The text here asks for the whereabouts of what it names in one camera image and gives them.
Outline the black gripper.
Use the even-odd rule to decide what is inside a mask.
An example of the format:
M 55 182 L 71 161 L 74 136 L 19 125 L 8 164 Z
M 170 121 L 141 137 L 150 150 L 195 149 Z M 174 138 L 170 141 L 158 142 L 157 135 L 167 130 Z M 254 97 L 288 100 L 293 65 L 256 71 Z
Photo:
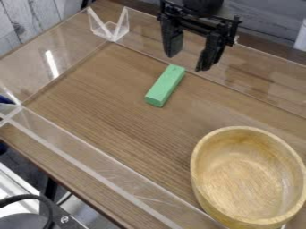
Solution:
M 240 15 L 229 12 L 225 0 L 161 0 L 162 39 L 165 54 L 173 58 L 183 47 L 183 29 L 207 36 L 195 71 L 207 71 L 221 60 L 226 45 L 238 43 Z

